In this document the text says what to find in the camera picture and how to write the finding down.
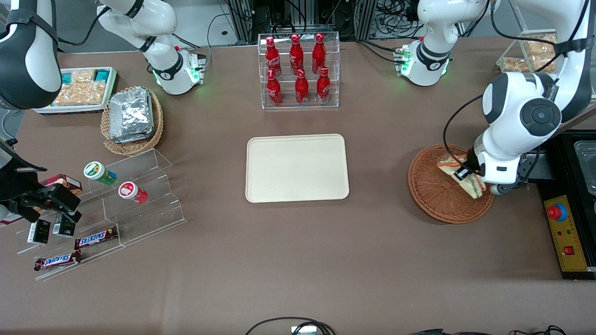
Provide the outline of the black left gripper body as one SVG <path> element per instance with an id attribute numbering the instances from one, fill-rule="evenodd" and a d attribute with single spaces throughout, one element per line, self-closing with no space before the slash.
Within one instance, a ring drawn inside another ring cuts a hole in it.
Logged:
<path id="1" fill-rule="evenodd" d="M 473 174 L 481 176 L 481 167 L 475 154 L 474 146 L 471 146 L 467 152 L 467 167 Z"/>

